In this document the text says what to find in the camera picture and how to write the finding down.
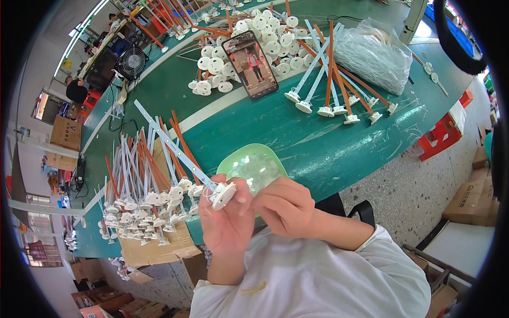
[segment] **blue crate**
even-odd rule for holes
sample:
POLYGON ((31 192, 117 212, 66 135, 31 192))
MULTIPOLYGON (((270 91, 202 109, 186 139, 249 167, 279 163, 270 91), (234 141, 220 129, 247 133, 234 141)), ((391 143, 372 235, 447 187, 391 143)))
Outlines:
MULTIPOLYGON (((430 18, 433 22, 435 22, 435 7, 430 4, 426 6, 426 9, 424 11, 425 16, 430 18)), ((449 27, 449 30, 453 34, 454 38, 457 40, 457 42, 461 45, 463 50, 467 52, 467 54, 470 57, 474 57, 474 51, 472 48, 472 43, 468 41, 465 34, 458 28, 448 17, 445 17, 447 19, 447 26, 449 27)))

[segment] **white shirt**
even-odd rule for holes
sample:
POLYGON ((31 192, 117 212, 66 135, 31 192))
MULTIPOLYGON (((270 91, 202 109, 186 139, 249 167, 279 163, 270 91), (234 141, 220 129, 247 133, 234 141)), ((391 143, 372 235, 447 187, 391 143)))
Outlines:
POLYGON ((377 225, 356 251, 313 239, 282 238, 267 227, 244 255, 238 286, 198 281, 190 317, 424 317, 424 272, 377 225))

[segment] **window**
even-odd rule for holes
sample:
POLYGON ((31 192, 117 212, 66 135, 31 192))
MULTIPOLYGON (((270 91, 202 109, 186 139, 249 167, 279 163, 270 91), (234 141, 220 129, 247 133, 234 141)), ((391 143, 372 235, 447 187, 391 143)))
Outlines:
POLYGON ((34 231, 24 234, 22 238, 26 250, 26 256, 29 261, 29 265, 35 267, 63 266, 62 259, 60 258, 59 249, 56 244, 56 238, 53 236, 53 224, 51 222, 51 216, 49 214, 32 212, 28 212, 28 215, 30 220, 30 227, 34 231), (37 243, 39 241, 42 243, 44 253, 46 254, 45 261, 35 261, 34 258, 30 255, 31 243, 37 243))
POLYGON ((30 204, 34 204, 37 206, 48 206, 50 204, 49 196, 37 195, 37 194, 26 194, 26 200, 30 204))

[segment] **hand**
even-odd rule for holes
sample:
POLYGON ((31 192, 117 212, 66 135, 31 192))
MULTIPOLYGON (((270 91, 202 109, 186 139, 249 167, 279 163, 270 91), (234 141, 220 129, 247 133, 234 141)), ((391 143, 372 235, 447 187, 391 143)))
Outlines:
POLYGON ((303 185, 279 177, 258 192, 251 206, 274 234, 287 238, 313 237, 314 217, 319 210, 303 185))
MULTIPOLYGON (((216 175, 214 182, 225 182, 226 175, 216 175)), ((212 209, 212 202, 205 197, 211 194, 205 188, 200 198, 199 212, 203 230, 203 241, 212 254, 226 255, 234 252, 244 253, 255 227, 255 212, 250 208, 253 196, 244 179, 231 178, 237 191, 233 198, 219 211, 212 209)))

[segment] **red plastic stool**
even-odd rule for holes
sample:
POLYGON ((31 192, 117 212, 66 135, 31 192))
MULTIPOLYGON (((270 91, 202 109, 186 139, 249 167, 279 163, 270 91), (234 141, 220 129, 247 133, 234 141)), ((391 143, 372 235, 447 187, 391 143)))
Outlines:
POLYGON ((92 109, 91 108, 85 108, 85 110, 83 109, 78 109, 78 112, 76 114, 76 120, 79 121, 80 123, 84 124, 85 121, 87 120, 88 116, 90 115, 90 111, 92 109))
POLYGON ((424 136, 419 139, 419 145, 424 150, 424 153, 419 156, 419 159, 421 161, 425 161, 435 156, 454 145, 456 141, 460 140, 460 138, 460 129, 456 126, 454 119, 449 112, 447 112, 447 114, 445 114, 445 116, 437 122, 434 129, 432 129, 429 133, 424 134, 424 136), (429 140, 427 135, 431 135, 432 140, 429 140))
POLYGON ((83 105, 86 108, 92 109, 94 108, 95 104, 97 104, 97 101, 101 98, 102 93, 95 91, 95 90, 89 90, 87 94, 87 98, 85 98, 85 101, 83 102, 83 105))
POLYGON ((470 90, 470 88, 467 88, 467 90, 463 93, 463 95, 460 98, 460 104, 463 106, 463 108, 465 108, 473 100, 474 96, 472 95, 472 91, 470 90))

